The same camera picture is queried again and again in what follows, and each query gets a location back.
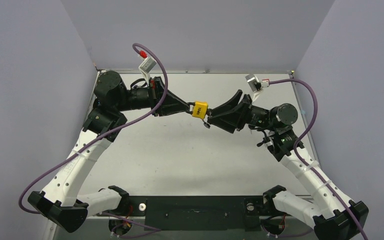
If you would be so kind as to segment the yellow Opel padlock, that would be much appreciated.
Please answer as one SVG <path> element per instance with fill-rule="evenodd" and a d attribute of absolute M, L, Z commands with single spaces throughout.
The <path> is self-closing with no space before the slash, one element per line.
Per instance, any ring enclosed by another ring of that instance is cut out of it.
<path fill-rule="evenodd" d="M 207 111 L 209 109 L 209 105 L 207 102 L 203 101 L 195 101 L 195 102 L 187 102 L 186 105 L 189 107 L 187 111 L 194 118 L 199 118 L 204 120 L 207 115 Z"/>

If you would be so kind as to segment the silver key bunch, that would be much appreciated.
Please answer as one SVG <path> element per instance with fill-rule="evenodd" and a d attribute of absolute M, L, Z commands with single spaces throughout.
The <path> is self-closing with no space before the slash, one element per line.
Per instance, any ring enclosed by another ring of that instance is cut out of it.
<path fill-rule="evenodd" d="M 210 129 L 211 128 L 211 125 L 207 122 L 207 120 L 205 118 L 202 119 L 202 122 L 203 122 L 203 125 L 207 128 L 207 129 Z"/>

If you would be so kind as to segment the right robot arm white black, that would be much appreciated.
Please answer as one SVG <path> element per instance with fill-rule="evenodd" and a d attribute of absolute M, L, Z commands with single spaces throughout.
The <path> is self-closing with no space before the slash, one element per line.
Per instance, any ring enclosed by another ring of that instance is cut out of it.
<path fill-rule="evenodd" d="M 222 105 L 209 109 L 207 123 L 229 133 L 248 126 L 264 133 L 264 145 L 273 157 L 287 168 L 312 197 L 304 200 L 277 185 L 263 194 L 262 207 L 269 213 L 285 213 L 305 223 L 320 240 L 349 240 L 363 234 L 369 209 L 343 193 L 322 171 L 293 124 L 297 109 L 284 103 L 271 109 L 253 105 L 250 95 L 241 90 Z"/>

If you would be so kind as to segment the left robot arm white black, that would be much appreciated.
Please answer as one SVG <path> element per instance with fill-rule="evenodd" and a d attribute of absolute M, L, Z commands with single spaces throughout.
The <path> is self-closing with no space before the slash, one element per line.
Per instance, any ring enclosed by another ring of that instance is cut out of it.
<path fill-rule="evenodd" d="M 118 136 L 116 128 L 127 123 L 125 111 L 155 109 L 162 117 L 188 112 L 191 104 L 164 90 L 160 77 L 136 80 L 127 87 L 119 73 L 107 71 L 97 78 L 95 101 L 82 126 L 69 162 L 65 163 L 42 190 L 33 191 L 28 202 L 44 217 L 68 233 L 85 220 L 105 211 L 123 215 L 129 209 L 129 194 L 111 185 L 79 195 L 79 191 L 102 153 Z"/>

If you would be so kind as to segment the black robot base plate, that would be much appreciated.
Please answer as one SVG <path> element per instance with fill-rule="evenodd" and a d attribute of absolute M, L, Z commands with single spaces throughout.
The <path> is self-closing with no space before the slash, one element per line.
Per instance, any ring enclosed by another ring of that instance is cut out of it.
<path fill-rule="evenodd" d="M 260 230 L 261 221 L 284 215 L 263 204 L 261 195 L 130 196 L 110 213 L 144 217 L 145 224 L 163 231 Z"/>

